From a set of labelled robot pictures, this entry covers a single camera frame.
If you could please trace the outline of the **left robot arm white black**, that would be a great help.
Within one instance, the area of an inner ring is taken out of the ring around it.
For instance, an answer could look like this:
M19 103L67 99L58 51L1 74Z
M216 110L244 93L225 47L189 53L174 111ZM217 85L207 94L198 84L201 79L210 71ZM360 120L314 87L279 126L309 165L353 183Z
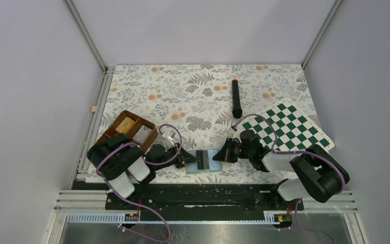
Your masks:
M187 152L179 143L166 148L153 144L147 153L125 134L106 139L87 152L87 158L95 166L96 173L116 190L118 203L126 209L137 204L135 186L129 179L131 175L137 182L148 184L156 177L156 171L175 166L178 169L196 164L198 157Z

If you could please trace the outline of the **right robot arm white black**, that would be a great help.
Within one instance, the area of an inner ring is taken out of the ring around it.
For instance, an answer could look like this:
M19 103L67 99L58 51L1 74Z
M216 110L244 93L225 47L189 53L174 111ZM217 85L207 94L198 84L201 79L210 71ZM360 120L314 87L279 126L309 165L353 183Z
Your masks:
M298 151L274 151L262 146L253 130L242 131L239 138L227 138L212 159L227 163L247 159L258 171L295 173L296 178L285 178L272 187L271 203L277 209L305 197L325 203L342 192L350 180L347 171L320 145Z

